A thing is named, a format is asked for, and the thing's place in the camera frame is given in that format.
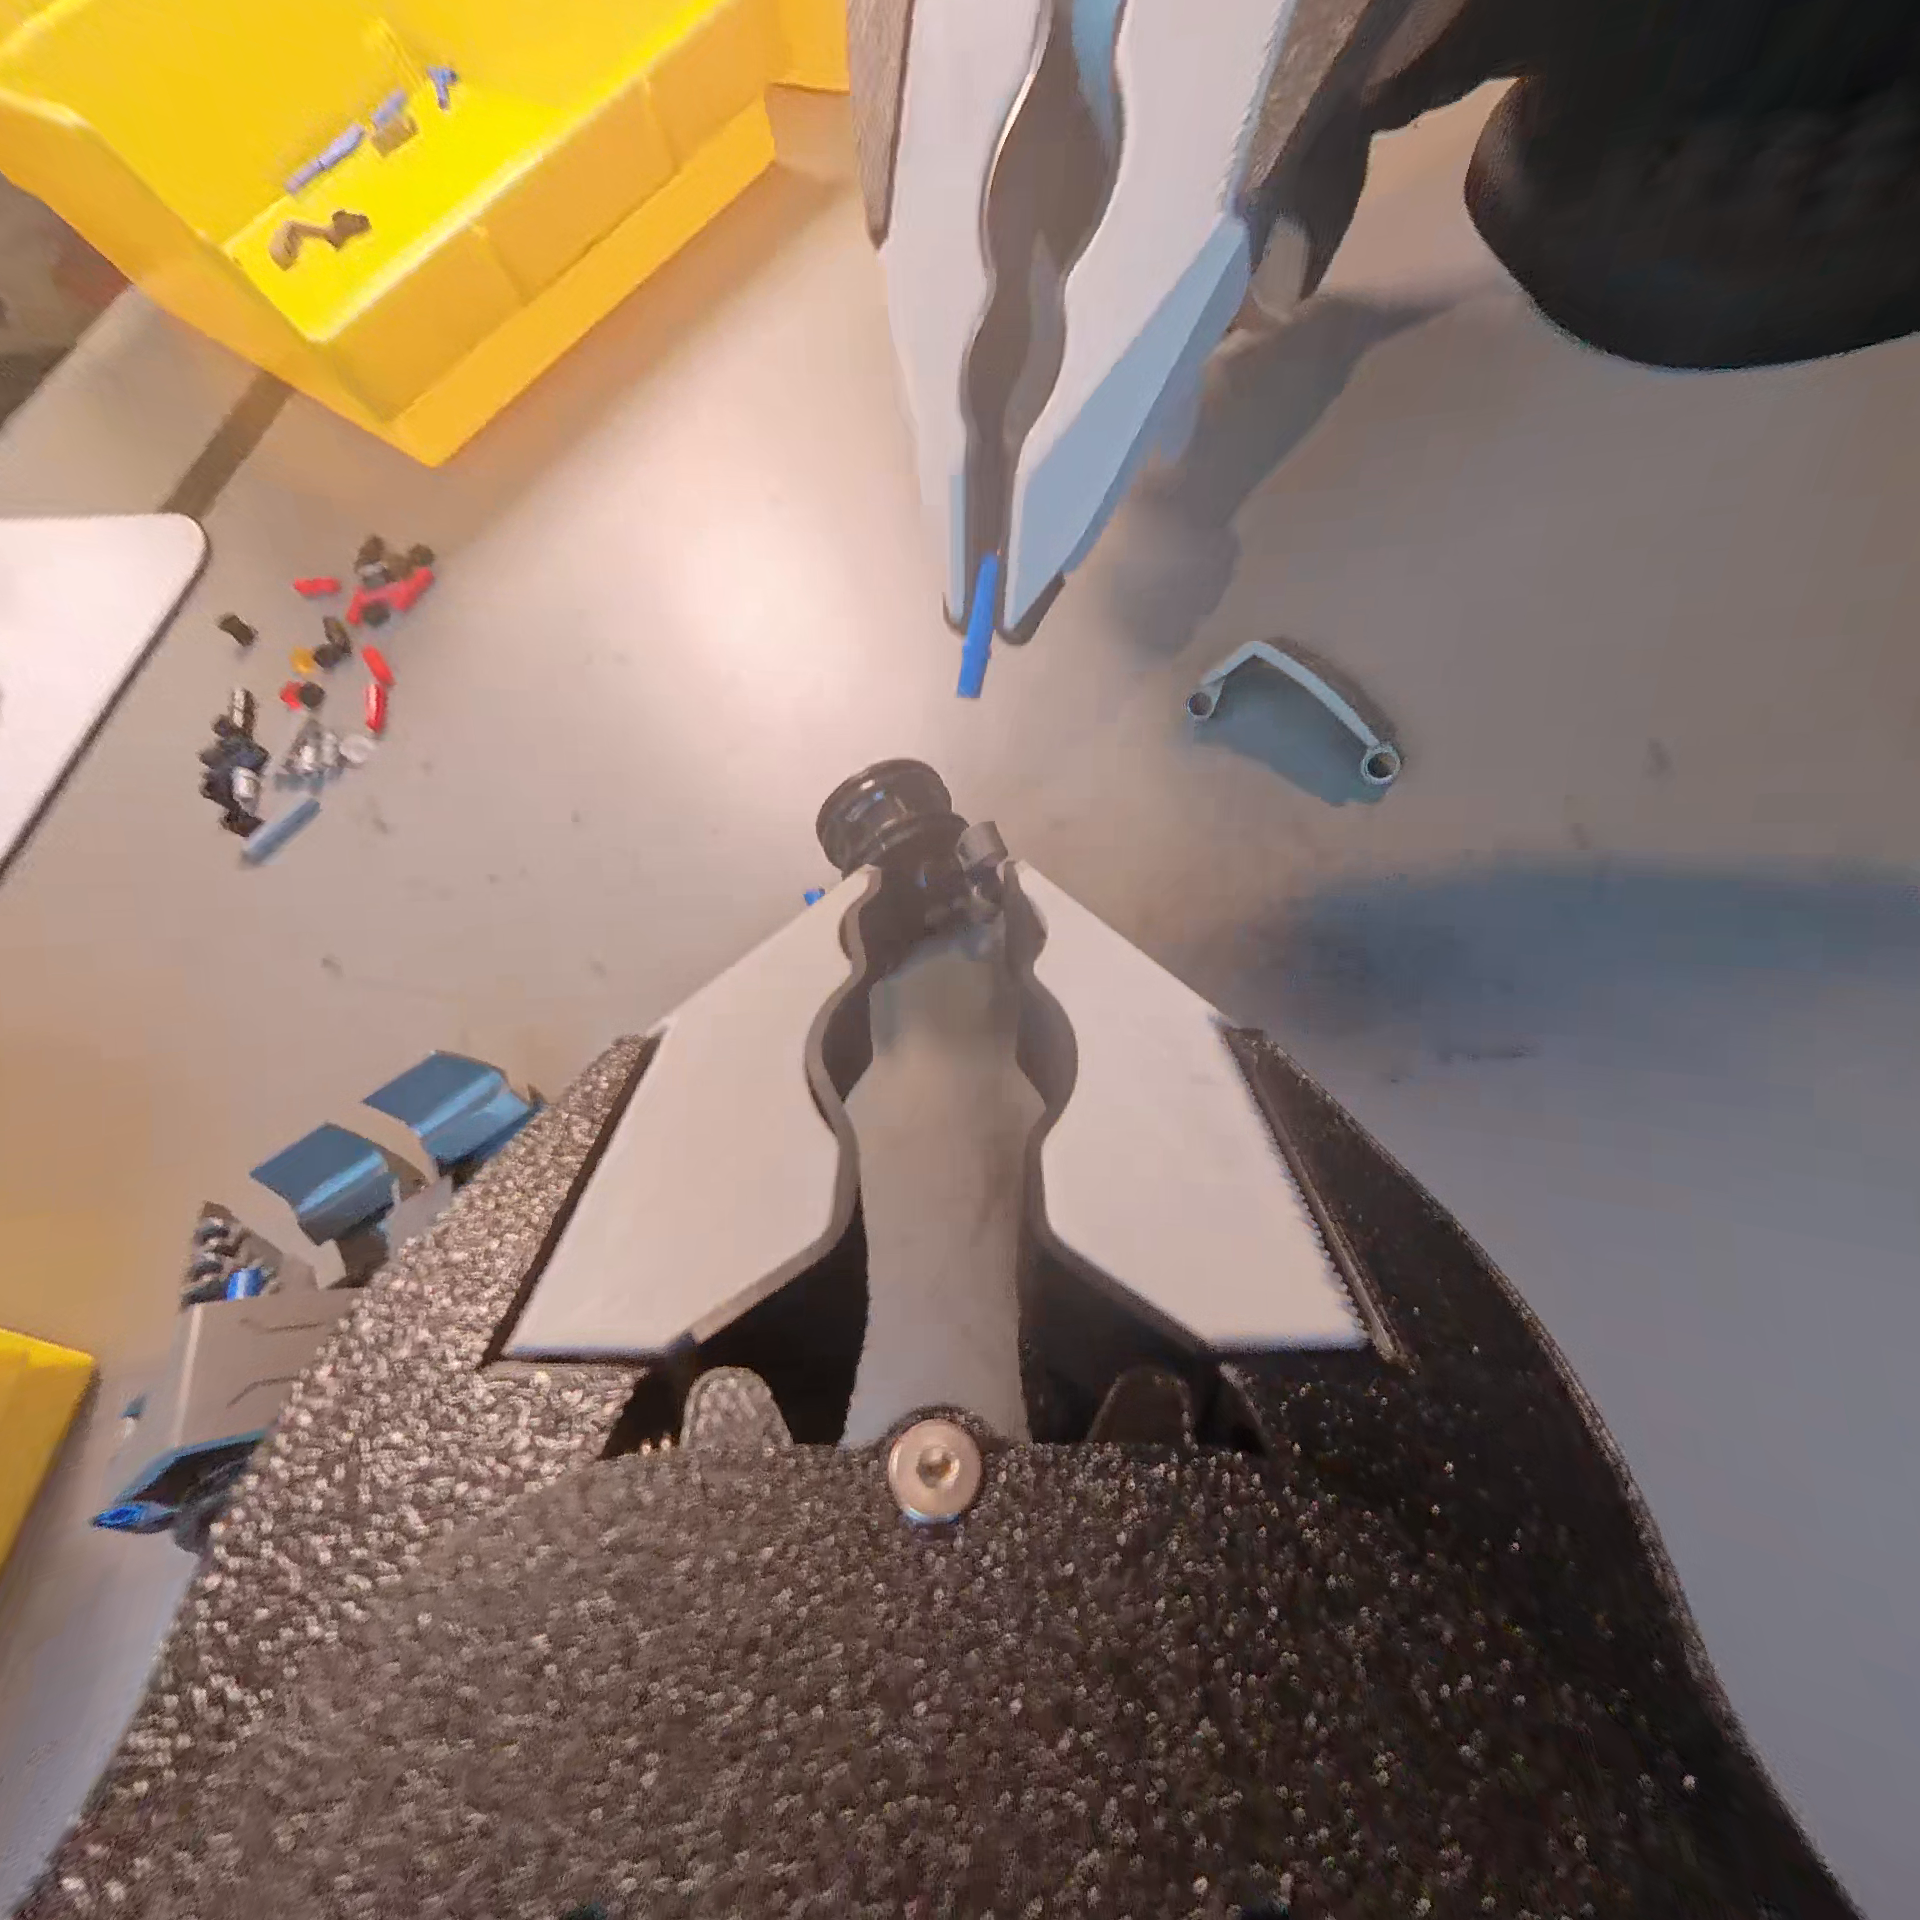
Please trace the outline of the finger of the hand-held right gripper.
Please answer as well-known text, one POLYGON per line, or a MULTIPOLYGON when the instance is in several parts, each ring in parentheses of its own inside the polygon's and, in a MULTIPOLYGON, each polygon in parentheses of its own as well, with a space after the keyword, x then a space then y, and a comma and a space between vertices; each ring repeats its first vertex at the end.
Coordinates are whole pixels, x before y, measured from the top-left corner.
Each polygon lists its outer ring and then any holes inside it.
POLYGON ((1001 629, 1028 629, 1188 397, 1252 286, 1241 207, 1297 4, 1121 4, 1103 62, 1113 180, 1063 282, 1063 367, 1027 431, 1001 629))
POLYGON ((1049 4, 880 4, 880 263, 955 627, 1008 543, 1032 320, 1001 165, 1049 35, 1049 4))

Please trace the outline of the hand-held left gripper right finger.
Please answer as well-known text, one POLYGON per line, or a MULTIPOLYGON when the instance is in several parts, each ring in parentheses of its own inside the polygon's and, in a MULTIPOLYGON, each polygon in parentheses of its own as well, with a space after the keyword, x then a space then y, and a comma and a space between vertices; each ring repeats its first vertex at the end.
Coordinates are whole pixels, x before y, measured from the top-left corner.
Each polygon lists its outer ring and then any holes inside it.
POLYGON ((1229 1019, 1028 863, 1007 870, 1022 1152, 1022 1392, 1080 1440, 1163 1371, 1206 1417, 1231 1363, 1372 1358, 1367 1310, 1241 1064, 1229 1019))

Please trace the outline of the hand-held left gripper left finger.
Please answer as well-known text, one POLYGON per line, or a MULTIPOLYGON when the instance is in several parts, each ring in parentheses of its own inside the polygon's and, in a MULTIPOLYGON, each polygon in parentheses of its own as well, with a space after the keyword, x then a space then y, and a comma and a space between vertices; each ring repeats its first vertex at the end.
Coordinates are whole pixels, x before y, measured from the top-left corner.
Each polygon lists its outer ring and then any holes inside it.
POLYGON ((523 1368, 630 1366, 670 1423, 756 1368, 804 1444, 840 1444, 867 1338, 856 1143, 824 1033, 867 974, 874 870, 804 906, 644 1038, 497 1328, 523 1368))

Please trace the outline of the black round toy lens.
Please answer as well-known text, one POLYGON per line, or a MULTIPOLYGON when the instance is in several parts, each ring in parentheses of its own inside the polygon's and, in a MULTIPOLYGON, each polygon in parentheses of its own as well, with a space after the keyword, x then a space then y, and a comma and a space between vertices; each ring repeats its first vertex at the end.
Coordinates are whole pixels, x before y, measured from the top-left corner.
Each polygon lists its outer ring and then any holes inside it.
POLYGON ((852 774, 832 786, 813 830, 842 879, 880 876, 858 909, 858 948, 880 970, 1002 911, 1008 850, 993 821, 969 823, 955 810, 927 760, 889 758, 852 774))

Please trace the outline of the grey curved brick panel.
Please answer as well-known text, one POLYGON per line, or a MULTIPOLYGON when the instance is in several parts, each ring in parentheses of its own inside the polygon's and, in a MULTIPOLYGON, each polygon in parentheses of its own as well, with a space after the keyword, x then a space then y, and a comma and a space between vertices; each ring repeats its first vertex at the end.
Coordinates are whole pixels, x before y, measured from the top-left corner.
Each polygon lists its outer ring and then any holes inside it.
POLYGON ((1188 735, 1322 802, 1382 802, 1406 774, 1385 710, 1293 641, 1244 641, 1188 685, 1188 735))

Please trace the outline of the pile of small brick parts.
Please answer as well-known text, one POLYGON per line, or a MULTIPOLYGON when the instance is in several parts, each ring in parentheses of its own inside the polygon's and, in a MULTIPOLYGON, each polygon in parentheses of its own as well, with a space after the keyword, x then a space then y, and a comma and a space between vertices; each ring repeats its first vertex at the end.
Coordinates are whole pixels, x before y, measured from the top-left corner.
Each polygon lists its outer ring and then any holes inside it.
POLYGON ((201 801, 232 837, 245 872, 271 865, 321 823, 324 801, 369 772, 395 721, 395 637, 439 588, 431 545, 369 537, 342 576, 301 576, 290 591, 311 637, 276 682, 237 682, 201 744, 201 801))

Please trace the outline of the white flat pad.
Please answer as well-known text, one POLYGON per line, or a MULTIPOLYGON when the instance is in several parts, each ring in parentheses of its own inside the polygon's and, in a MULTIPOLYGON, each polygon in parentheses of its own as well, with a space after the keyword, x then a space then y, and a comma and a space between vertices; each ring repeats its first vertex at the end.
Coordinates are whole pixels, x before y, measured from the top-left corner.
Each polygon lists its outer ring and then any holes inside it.
POLYGON ((207 568, 176 513, 3 520, 3 863, 207 568))

